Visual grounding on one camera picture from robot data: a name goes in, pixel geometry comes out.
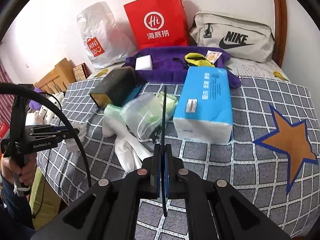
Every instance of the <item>blue outline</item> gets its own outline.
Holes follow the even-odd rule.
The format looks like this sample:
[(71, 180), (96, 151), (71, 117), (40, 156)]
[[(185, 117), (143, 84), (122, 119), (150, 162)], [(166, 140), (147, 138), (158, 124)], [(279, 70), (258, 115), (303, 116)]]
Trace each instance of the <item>blue outline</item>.
[[(282, 154), (286, 154), (286, 155), (287, 155), (287, 157), (288, 157), (288, 166), (287, 166), (287, 195), (288, 195), (289, 192), (290, 192), (290, 190), (291, 190), (291, 188), (292, 188), (292, 186), (293, 186), (293, 184), (294, 184), (294, 182), (295, 182), (295, 180), (297, 179), (297, 176), (298, 176), (298, 174), (299, 174), (299, 172), (300, 172), (303, 164), (304, 164), (304, 163), (318, 164), (318, 159), (317, 159), (316, 154), (312, 152), (312, 147), (311, 147), (311, 144), (310, 144), (310, 142), (309, 142), (309, 140), (308, 140), (308, 129), (307, 129), (307, 122), (306, 122), (306, 120), (304, 119), (304, 120), (302, 120), (302, 121), (300, 121), (300, 122), (291, 124), (291, 123), (290, 123), (282, 114), (280, 114), (272, 105), (269, 104), (269, 107), (270, 107), (270, 110), (271, 110), (273, 122), (274, 122), (275, 125), (276, 125), (276, 130), (275, 130), (275, 131), (272, 131), (271, 133), (268, 133), (268, 134), (266, 134), (266, 135), (264, 135), (264, 136), (262, 136), (262, 137), (260, 137), (260, 138), (258, 138), (258, 139), (256, 139), (256, 140), (254, 140), (253, 143), (254, 143), (254, 144), (257, 144), (257, 145), (260, 145), (260, 146), (262, 146), (262, 147), (264, 147), (264, 148), (267, 148), (267, 149), (269, 149), (269, 150), (271, 150), (271, 151), (275, 151), (275, 152), (278, 152), (278, 153), (282, 153)], [(272, 137), (272, 136), (274, 136), (275, 134), (277, 134), (277, 133), (280, 132), (279, 126), (278, 126), (278, 124), (277, 124), (277, 122), (276, 122), (275, 112), (276, 112), (277, 114), (279, 114), (279, 116), (280, 116), (283, 120), (285, 120), (285, 121), (287, 122), (287, 124), (290, 125), (291, 127), (296, 127), (296, 126), (299, 126), (299, 125), (301, 125), (301, 124), (304, 123), (304, 127), (305, 127), (305, 129), (306, 129), (306, 140), (307, 140), (307, 142), (308, 142), (308, 144), (309, 144), (309, 146), (310, 146), (310, 151), (311, 151), (311, 152), (315, 155), (315, 157), (316, 157), (315, 160), (307, 159), (307, 158), (303, 158), (303, 159), (302, 159), (302, 162), (301, 162), (301, 164), (300, 164), (300, 166), (299, 166), (299, 168), (298, 168), (298, 170), (297, 170), (297, 173), (296, 173), (295, 176), (293, 177), (293, 180), (292, 180), (292, 183), (291, 183), (291, 184), (290, 184), (290, 167), (291, 167), (291, 156), (290, 156), (290, 154), (289, 154), (288, 152), (284, 151), (284, 150), (281, 150), (281, 149), (279, 149), (279, 148), (276, 148), (276, 147), (273, 147), (273, 146), (271, 146), (271, 145), (268, 145), (268, 144), (263, 143), (264, 140), (266, 140), (266, 139), (268, 139), (268, 138), (270, 138), (270, 137)]]

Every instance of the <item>triangular cutout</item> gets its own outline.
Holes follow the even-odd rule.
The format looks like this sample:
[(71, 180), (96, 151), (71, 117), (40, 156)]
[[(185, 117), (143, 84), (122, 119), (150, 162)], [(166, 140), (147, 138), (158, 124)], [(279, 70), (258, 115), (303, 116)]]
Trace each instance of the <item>triangular cutout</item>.
[(82, 203), (71, 210), (65, 217), (63, 222), (76, 229), (81, 229), (85, 223), (85, 219), (89, 214), (91, 207), (96, 199), (95, 195), (90, 195)]
[(238, 199), (230, 197), (230, 203), (243, 230), (248, 230), (259, 224), (259, 218), (252, 214)]

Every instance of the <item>silver bolt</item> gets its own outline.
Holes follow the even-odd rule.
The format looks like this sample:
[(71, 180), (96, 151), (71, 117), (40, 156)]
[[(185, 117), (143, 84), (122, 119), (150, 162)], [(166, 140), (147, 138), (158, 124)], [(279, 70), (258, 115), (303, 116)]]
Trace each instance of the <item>silver bolt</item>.
[(219, 179), (219, 180), (217, 181), (217, 185), (218, 185), (219, 187), (225, 187), (225, 186), (227, 185), (227, 182), (226, 182), (224, 179)]
[(189, 173), (189, 171), (187, 169), (180, 169), (179, 170), (180, 175), (187, 175), (188, 173)]
[(146, 175), (148, 171), (146, 169), (138, 169), (137, 173), (138, 175)]
[(99, 183), (99, 186), (104, 187), (104, 186), (106, 186), (106, 185), (109, 184), (109, 180), (107, 180), (107, 179), (100, 179), (98, 183)]

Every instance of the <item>pink curtain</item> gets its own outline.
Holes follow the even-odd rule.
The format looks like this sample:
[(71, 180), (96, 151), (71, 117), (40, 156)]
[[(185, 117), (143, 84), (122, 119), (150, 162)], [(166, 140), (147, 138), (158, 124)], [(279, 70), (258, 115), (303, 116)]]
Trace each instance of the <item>pink curtain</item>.
[[(12, 83), (0, 61), (0, 82)], [(0, 95), (0, 122), (6, 122), (10, 127), (11, 109), (13, 105), (13, 95)]]

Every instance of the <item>white wall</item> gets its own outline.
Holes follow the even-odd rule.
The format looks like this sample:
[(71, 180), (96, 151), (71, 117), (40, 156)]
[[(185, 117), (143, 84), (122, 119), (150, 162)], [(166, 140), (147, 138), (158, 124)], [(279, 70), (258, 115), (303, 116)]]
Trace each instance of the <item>white wall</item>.
[(286, 0), (288, 33), (282, 70), (292, 83), (310, 89), (320, 117), (320, 31), (297, 0)]
[[(76, 16), (98, 1), (108, 3), (117, 26), (134, 40), (123, 8), (134, 0), (31, 0), (12, 23), (0, 46), (0, 57), (5, 54), (8, 58), (4, 67), (12, 79), (15, 73), (20, 82), (37, 82), (64, 57), (76, 65), (85, 62), (92, 68)], [(243, 15), (274, 30), (273, 0), (184, 0), (184, 4), (189, 25), (201, 9)]]

